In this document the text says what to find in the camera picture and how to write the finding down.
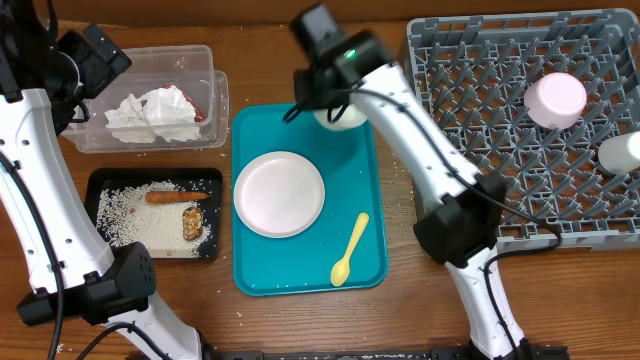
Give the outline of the red snack wrapper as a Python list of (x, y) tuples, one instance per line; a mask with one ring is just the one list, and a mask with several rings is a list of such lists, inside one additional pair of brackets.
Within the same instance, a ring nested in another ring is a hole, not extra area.
[(200, 108), (198, 107), (198, 105), (192, 100), (192, 98), (184, 90), (179, 89), (179, 91), (182, 93), (182, 95), (184, 96), (185, 100), (193, 107), (194, 112), (195, 112), (194, 121), (196, 123), (204, 122), (205, 121), (205, 117), (204, 117), (202, 111), (200, 110)]

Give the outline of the large pink plate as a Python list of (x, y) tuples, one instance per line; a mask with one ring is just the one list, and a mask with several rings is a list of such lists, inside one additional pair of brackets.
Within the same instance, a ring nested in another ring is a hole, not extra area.
[(287, 238), (305, 231), (319, 217), (325, 185), (309, 160), (275, 151), (256, 157), (241, 170), (233, 201), (247, 228), (265, 237)]

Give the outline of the cream bowl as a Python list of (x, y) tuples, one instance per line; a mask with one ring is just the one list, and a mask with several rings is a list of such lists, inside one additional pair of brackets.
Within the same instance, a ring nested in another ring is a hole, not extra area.
[(315, 110), (312, 114), (321, 126), (335, 132), (359, 127), (367, 121), (367, 117), (353, 105), (346, 107), (342, 115), (334, 122), (329, 121), (327, 110)]

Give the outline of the clear plastic bin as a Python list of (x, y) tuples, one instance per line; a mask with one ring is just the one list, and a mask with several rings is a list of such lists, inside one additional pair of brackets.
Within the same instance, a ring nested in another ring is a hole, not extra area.
[[(131, 48), (125, 54), (132, 65), (96, 99), (86, 102), (90, 120), (71, 124), (62, 133), (84, 153), (140, 152), (218, 148), (228, 133), (229, 91), (226, 74), (216, 70), (211, 49), (206, 45)], [(136, 98), (167, 85), (184, 90), (202, 111), (205, 121), (197, 123), (200, 138), (185, 142), (124, 143), (106, 127), (107, 110), (117, 109), (133, 94)]]

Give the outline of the teal serving tray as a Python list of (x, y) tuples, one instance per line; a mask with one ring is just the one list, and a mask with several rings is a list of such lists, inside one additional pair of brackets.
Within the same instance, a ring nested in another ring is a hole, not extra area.
[(325, 185), (323, 209), (305, 231), (269, 238), (247, 228), (233, 201), (233, 273), (251, 296), (331, 291), (330, 273), (342, 258), (358, 215), (369, 222), (350, 260), (346, 289), (373, 287), (388, 271), (384, 214), (373, 128), (335, 132), (310, 112), (283, 120), (288, 104), (250, 106), (232, 123), (232, 190), (241, 170), (266, 153), (286, 151), (309, 160)]

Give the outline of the pile of white rice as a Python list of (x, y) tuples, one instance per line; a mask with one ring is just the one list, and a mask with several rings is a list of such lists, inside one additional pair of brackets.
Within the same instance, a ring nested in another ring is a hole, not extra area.
[[(150, 204), (144, 195), (151, 191), (203, 192), (208, 199), (169, 204)], [(154, 258), (205, 258), (217, 249), (217, 207), (211, 189), (193, 181), (113, 181), (104, 184), (93, 210), (99, 234), (112, 248), (133, 243), (146, 247)], [(182, 214), (189, 207), (203, 213), (203, 232), (194, 241), (183, 238)]]

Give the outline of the small pink plate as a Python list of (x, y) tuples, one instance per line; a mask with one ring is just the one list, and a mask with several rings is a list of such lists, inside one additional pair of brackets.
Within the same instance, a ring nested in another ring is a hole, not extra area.
[(557, 72), (545, 75), (525, 92), (528, 116), (547, 129), (566, 129), (581, 116), (587, 102), (584, 85), (574, 76)]

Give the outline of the granola bar piece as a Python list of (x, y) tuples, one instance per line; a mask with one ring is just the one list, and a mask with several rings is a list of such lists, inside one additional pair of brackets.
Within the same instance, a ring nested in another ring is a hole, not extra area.
[(189, 207), (182, 214), (183, 238), (186, 241), (198, 239), (203, 232), (203, 213), (197, 207)]

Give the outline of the cream cup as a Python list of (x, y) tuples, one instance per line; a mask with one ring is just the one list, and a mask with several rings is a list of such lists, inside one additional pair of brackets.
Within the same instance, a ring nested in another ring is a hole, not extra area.
[(640, 165), (640, 132), (631, 132), (605, 140), (599, 147), (600, 165), (609, 173), (626, 174)]

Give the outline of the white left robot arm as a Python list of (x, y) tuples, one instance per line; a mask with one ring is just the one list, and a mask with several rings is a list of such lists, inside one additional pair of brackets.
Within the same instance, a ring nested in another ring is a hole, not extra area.
[(30, 326), (81, 318), (153, 359), (212, 359), (157, 293), (148, 250), (112, 249), (98, 233), (59, 147), (69, 124), (89, 119), (87, 101), (130, 64), (96, 25), (60, 34), (29, 1), (1, 5), (1, 200), (31, 286), (17, 310)]

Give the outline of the yellow plastic spoon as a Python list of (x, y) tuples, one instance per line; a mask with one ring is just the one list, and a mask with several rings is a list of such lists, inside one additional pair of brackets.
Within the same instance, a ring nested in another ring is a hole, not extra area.
[(345, 284), (350, 274), (350, 260), (353, 252), (364, 233), (369, 222), (367, 213), (360, 213), (356, 219), (353, 231), (351, 233), (345, 253), (332, 267), (330, 274), (330, 282), (334, 287), (340, 287)]

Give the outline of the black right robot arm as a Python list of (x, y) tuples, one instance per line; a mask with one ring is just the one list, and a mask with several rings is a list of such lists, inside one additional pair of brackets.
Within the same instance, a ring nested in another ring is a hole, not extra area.
[(469, 319), (474, 357), (524, 358), (528, 342), (497, 266), (504, 182), (483, 175), (453, 146), (375, 34), (347, 34), (323, 4), (303, 11), (289, 28), (309, 66), (294, 73), (296, 105), (285, 121), (304, 110), (324, 110), (329, 122), (348, 106), (363, 113), (412, 176), (422, 202), (415, 236), (454, 280)]

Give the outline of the white napkin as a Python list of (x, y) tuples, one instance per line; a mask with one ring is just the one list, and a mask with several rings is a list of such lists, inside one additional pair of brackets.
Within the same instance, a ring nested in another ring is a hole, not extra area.
[(153, 143), (198, 140), (200, 130), (193, 107), (175, 85), (151, 90), (136, 98), (129, 94), (117, 109), (104, 113), (106, 127), (124, 143)]

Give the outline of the grey dishwasher rack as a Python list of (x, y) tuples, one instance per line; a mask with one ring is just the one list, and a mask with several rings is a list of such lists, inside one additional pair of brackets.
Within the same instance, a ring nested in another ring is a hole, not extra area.
[[(409, 83), (448, 139), (507, 183), (504, 250), (553, 236), (526, 214), (561, 228), (567, 248), (639, 244), (639, 174), (607, 173), (605, 140), (639, 128), (639, 23), (627, 9), (432, 17), (407, 27)], [(545, 129), (529, 117), (526, 90), (563, 72), (585, 87), (579, 120)]]

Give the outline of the brown carrot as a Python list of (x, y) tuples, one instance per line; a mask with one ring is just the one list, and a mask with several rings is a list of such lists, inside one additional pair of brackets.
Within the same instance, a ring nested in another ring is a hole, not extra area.
[(210, 195), (207, 193), (187, 191), (151, 191), (144, 195), (145, 201), (150, 204), (193, 202), (209, 197)]

